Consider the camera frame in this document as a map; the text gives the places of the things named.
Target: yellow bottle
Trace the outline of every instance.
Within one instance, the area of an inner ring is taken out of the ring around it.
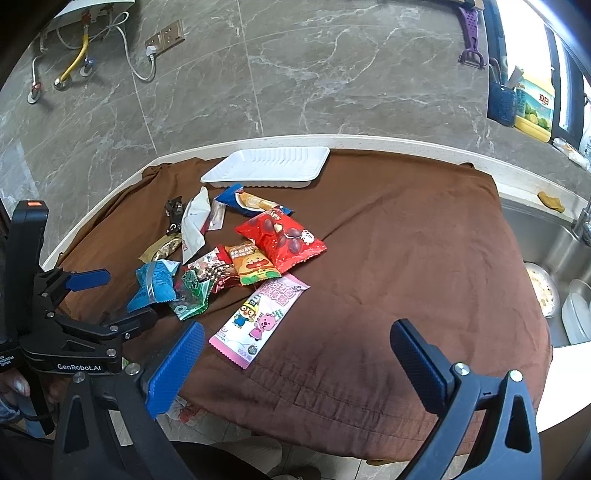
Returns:
[[[554,115],[554,87],[550,81],[524,73],[515,96],[515,127],[542,142],[548,142]]]

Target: dish soap bottle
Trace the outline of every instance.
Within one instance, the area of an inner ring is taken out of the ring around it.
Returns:
[[[548,142],[554,115],[554,87],[550,81],[537,79],[525,72],[515,94],[515,126],[542,142]]]
[[[589,125],[583,132],[581,143],[579,145],[579,151],[585,156],[585,158],[591,160],[591,122],[589,122]]]

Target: electrical outlet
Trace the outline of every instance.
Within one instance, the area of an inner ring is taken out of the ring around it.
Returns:
[[[177,43],[181,43],[184,40],[183,23],[180,20],[175,20],[170,25],[164,27],[155,35],[152,35],[148,40],[145,41],[145,47],[153,45],[156,47],[156,55],[161,54],[163,51],[168,50]]]

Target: candy wrapper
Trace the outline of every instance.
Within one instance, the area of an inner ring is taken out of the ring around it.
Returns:
[[[211,293],[217,293],[226,287],[240,285],[236,268],[221,245],[187,266],[194,270],[199,281],[212,281]]]
[[[326,250],[324,242],[279,208],[257,215],[236,231],[253,240],[280,273]]]
[[[135,271],[138,277],[139,290],[127,304],[127,311],[147,307],[151,303],[163,303],[177,297],[173,289],[173,275],[177,271],[178,262],[156,260],[146,263]]]
[[[185,208],[183,220],[181,221],[183,231],[183,265],[191,260],[191,257],[205,245],[205,239],[201,230],[209,217],[211,207],[207,188],[201,187],[201,191],[195,196]]]
[[[308,288],[291,274],[266,281],[209,339],[209,343],[240,367],[248,367],[291,306]]]
[[[239,183],[228,187],[216,197],[216,200],[235,208],[247,217],[254,217],[255,215],[265,212],[273,207],[280,208],[286,215],[290,215],[293,212],[292,210],[289,210],[289,208],[281,206],[278,203],[270,202],[269,200],[245,192],[242,185]]]
[[[212,200],[212,212],[209,214],[209,223],[207,224],[207,231],[221,230],[223,227],[223,219],[226,216],[226,206],[218,202],[216,199]]]
[[[246,241],[234,247],[226,247],[226,251],[234,263],[242,285],[281,276],[269,259],[252,242]]]
[[[194,405],[178,395],[166,412],[169,418],[178,420],[185,425],[194,427],[207,414],[207,410]]]
[[[166,230],[167,235],[181,232],[181,221],[183,220],[183,202],[182,197],[168,200],[164,205],[164,211],[168,217],[169,226]]]
[[[168,306],[181,321],[199,315],[209,307],[207,298],[211,289],[211,280],[200,282],[193,270],[182,267],[174,283],[177,298],[169,302]]]
[[[164,235],[150,245],[138,258],[144,263],[167,258],[173,254],[182,241],[180,233],[174,233],[170,236]]]

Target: sponge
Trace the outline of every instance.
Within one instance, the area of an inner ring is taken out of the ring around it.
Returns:
[[[549,209],[564,213],[564,206],[560,203],[560,199],[556,197],[549,197],[546,192],[539,192],[538,198]]]

